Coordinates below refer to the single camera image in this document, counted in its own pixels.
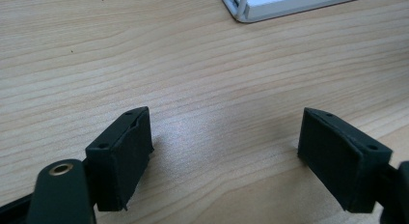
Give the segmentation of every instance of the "wooden table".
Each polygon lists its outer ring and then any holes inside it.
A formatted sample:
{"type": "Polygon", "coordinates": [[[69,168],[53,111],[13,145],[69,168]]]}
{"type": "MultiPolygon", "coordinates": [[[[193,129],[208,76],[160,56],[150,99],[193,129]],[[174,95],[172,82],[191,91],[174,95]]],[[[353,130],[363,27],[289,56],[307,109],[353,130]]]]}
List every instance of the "wooden table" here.
{"type": "Polygon", "coordinates": [[[254,24],[221,0],[0,0],[0,205],[144,105],[155,152],[98,223],[377,223],[343,212],[298,137],[313,107],[409,159],[409,0],[254,24]]]}

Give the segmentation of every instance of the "wooden surface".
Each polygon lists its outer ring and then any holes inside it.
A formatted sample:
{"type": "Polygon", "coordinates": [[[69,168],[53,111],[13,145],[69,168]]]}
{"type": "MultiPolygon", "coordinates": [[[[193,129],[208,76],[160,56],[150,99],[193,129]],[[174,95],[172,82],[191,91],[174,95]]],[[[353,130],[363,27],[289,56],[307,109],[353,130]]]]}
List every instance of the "wooden surface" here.
{"type": "Polygon", "coordinates": [[[409,159],[409,0],[248,25],[221,0],[0,0],[0,205],[144,105],[155,152],[98,223],[377,223],[296,148],[308,106],[409,159]]]}

